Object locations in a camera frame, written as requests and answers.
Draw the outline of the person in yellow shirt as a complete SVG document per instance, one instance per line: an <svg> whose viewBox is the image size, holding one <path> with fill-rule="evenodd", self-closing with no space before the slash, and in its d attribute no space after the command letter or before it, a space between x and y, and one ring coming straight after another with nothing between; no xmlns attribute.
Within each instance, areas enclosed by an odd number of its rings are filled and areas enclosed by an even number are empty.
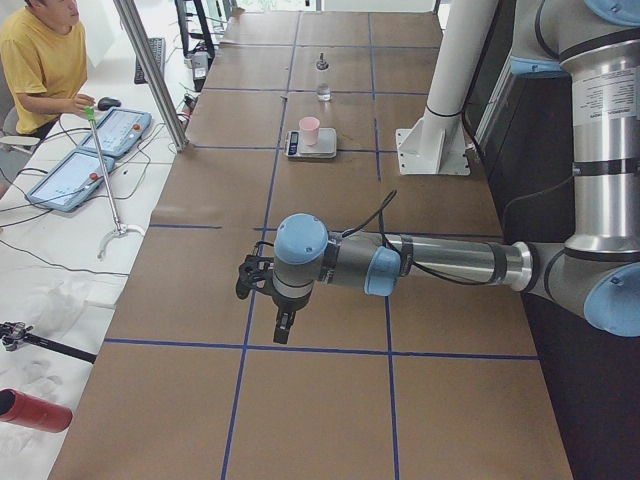
<svg viewBox="0 0 640 480"><path fill-rule="evenodd" d="M1 61L19 135L43 139L61 115L96 105L81 92L87 53L75 1L27 1L1 26Z"/></svg>

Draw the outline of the upper teach pendant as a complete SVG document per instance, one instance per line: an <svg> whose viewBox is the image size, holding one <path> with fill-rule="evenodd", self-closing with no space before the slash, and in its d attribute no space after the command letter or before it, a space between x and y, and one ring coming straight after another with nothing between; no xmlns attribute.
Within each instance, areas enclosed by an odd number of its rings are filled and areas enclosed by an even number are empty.
<svg viewBox="0 0 640 480"><path fill-rule="evenodd" d="M114 159L126 155L151 125L148 112L112 107L95 120L101 152Z"/></svg>

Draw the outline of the aluminium frame post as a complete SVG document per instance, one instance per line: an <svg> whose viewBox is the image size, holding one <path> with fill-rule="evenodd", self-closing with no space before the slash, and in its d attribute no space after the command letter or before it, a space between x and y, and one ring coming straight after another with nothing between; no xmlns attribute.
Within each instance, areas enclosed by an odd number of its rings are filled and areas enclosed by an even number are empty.
<svg viewBox="0 0 640 480"><path fill-rule="evenodd" d="M141 63L155 104L164 120L175 149L177 152L182 152L188 144L188 139L175 111L164 76L154 60L146 30L135 3L133 0L114 0L113 3L134 53Z"/></svg>

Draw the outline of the black tripod rod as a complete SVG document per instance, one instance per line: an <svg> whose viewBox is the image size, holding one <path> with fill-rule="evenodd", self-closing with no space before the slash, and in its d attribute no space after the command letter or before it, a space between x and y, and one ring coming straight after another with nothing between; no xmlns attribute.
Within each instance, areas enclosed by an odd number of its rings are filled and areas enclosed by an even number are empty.
<svg viewBox="0 0 640 480"><path fill-rule="evenodd" d="M29 344L76 358L90 364L94 364L97 359L96 354L35 335L32 333L32 330L32 326L27 326L23 322L2 322L1 345L7 352L16 352L24 344Z"/></svg>

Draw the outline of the red cylinder can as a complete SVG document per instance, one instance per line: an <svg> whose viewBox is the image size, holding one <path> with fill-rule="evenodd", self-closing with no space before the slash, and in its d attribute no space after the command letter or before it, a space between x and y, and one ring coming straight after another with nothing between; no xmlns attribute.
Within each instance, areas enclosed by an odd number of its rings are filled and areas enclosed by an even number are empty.
<svg viewBox="0 0 640 480"><path fill-rule="evenodd" d="M72 411L14 389L1 391L1 421L49 433L69 427Z"/></svg>

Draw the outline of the green handled reacher grabber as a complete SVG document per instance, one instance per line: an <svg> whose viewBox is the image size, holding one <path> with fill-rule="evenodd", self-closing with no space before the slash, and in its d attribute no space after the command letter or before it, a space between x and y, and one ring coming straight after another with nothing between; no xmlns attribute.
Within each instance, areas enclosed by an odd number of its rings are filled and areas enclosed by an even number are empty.
<svg viewBox="0 0 640 480"><path fill-rule="evenodd" d="M121 221L120 215L112 194L109 170L106 165L106 160L101 151L101 145L100 145L99 136L97 132L97 123L95 120L94 109L92 107L85 106L84 113L87 117L90 129L91 129L91 134L94 140L97 156L98 156L101 170L102 170L103 183L106 189L107 198L108 198L109 206L111 209L112 219L114 222L114 229L108 232L107 234L105 234L99 244L97 258L99 260L104 260L106 257L108 244L111 240L125 237L127 234L132 232L138 233L141 236L144 236L146 233L146 230L142 226L134 225L134 224L126 224Z"/></svg>

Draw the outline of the black computer mouse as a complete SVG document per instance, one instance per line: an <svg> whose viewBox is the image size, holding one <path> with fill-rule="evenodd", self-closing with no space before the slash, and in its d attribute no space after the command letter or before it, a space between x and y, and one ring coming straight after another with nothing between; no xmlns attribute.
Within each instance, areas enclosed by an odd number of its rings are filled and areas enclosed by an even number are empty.
<svg viewBox="0 0 640 480"><path fill-rule="evenodd" d="M121 101L112 97L102 97L98 100L97 108L99 111L108 111L111 108L121 106Z"/></svg>

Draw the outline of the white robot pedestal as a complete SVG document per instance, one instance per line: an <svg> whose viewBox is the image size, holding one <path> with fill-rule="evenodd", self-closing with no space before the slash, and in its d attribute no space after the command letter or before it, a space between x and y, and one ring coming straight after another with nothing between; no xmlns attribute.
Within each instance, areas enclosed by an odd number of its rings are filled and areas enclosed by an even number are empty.
<svg viewBox="0 0 640 480"><path fill-rule="evenodd" d="M396 131L402 175L468 176L462 118L497 0L451 3L425 110L410 129Z"/></svg>

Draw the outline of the pink paper cup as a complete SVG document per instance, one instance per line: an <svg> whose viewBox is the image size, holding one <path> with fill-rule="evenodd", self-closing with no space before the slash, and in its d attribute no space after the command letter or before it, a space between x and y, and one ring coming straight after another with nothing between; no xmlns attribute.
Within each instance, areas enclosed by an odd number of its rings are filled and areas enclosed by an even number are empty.
<svg viewBox="0 0 640 480"><path fill-rule="evenodd" d="M320 120L313 116L306 116L298 122L301 141L306 146L316 145L319 140Z"/></svg>

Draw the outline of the teach pendant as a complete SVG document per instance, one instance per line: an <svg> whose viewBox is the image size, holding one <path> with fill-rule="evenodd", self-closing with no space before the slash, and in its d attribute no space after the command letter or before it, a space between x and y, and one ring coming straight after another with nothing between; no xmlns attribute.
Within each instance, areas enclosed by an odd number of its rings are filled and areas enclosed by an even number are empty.
<svg viewBox="0 0 640 480"><path fill-rule="evenodd" d="M148 112L112 107L95 120L101 152L114 159L126 155L151 125Z"/></svg>
<svg viewBox="0 0 640 480"><path fill-rule="evenodd" d="M26 194L32 205L69 213L103 183L102 162L95 152L75 149Z"/></svg>

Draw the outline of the lower teach pendant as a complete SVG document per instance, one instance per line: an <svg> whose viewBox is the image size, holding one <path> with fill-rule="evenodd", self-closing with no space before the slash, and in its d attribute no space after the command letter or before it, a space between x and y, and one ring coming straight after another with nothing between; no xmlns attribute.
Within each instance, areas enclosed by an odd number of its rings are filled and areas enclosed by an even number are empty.
<svg viewBox="0 0 640 480"><path fill-rule="evenodd" d="M26 194L32 205L69 213L103 183L102 162L95 152L75 149Z"/></svg>

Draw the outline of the glass sauce bottle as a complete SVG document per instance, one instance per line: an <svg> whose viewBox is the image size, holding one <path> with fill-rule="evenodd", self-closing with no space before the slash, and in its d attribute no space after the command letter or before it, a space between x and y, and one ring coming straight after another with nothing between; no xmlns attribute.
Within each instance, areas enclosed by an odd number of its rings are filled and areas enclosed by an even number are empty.
<svg viewBox="0 0 640 480"><path fill-rule="evenodd" d="M325 58L325 54L323 52L320 52L315 63L316 96L320 102L329 102L331 100L329 72L330 65Z"/></svg>

